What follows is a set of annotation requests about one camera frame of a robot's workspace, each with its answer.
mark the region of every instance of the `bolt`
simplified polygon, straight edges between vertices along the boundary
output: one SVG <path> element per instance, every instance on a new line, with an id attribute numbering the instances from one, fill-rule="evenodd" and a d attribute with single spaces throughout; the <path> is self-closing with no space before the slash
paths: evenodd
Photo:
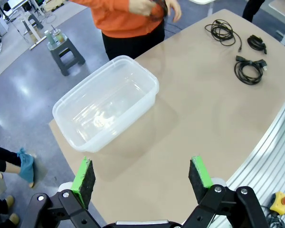
<path id="1" fill-rule="evenodd" d="M 65 192 L 65 193 L 62 194 L 62 196 L 63 196 L 64 198 L 66 198 L 66 197 L 69 196 L 69 194 L 68 194 L 68 192 Z"/>
<path id="2" fill-rule="evenodd" d="M 222 189 L 221 189 L 219 186 L 217 186 L 217 187 L 214 188 L 214 191 L 216 191 L 216 192 L 221 192 Z"/>
<path id="3" fill-rule="evenodd" d="M 248 193 L 247 189 L 241 189 L 241 193 L 246 195 Z"/>

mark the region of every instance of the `clear plastic bin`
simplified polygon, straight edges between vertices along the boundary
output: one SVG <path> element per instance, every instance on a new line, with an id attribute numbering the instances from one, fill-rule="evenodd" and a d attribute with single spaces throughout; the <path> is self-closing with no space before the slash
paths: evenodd
<path id="1" fill-rule="evenodd" d="M 158 91 L 153 74 L 119 56 L 65 94 L 53 116 L 75 150 L 97 152 L 148 111 Z"/>

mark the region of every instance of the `green tape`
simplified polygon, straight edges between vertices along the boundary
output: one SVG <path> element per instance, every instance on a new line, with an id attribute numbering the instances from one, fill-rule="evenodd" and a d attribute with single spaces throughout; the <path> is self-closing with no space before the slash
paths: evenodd
<path id="1" fill-rule="evenodd" d="M 203 183 L 204 188 L 210 188 L 213 185 L 211 177 L 204 165 L 204 162 L 200 156 L 193 156 L 192 162 L 195 165 L 197 171 L 199 172 L 199 177 Z"/>
<path id="2" fill-rule="evenodd" d="M 83 207 L 85 207 L 84 201 L 82 199 L 82 195 L 80 193 L 80 187 L 82 186 L 83 180 L 86 175 L 87 168 L 89 167 L 91 160 L 84 157 L 84 159 L 81 162 L 81 165 L 79 167 L 79 170 L 75 176 L 75 179 L 73 181 L 71 191 L 77 196 L 77 198 L 80 200 L 80 203 Z"/>

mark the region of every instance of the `metal panel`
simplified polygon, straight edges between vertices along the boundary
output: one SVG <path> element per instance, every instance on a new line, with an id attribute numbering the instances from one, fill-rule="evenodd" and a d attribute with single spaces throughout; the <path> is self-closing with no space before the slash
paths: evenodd
<path id="1" fill-rule="evenodd" d="M 285 103 L 255 149 L 227 181 L 227 186 L 232 190 L 239 186 L 252 187 L 264 206 L 273 193 L 285 193 Z M 228 227 L 228 224 L 226 217 L 217 216 L 210 227 Z"/>

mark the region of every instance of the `person's right hand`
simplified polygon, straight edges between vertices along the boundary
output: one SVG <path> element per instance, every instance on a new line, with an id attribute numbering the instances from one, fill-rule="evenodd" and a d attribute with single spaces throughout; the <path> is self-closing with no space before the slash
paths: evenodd
<path id="1" fill-rule="evenodd" d="M 149 16 L 156 3 L 150 0 L 129 0 L 129 12 Z"/>

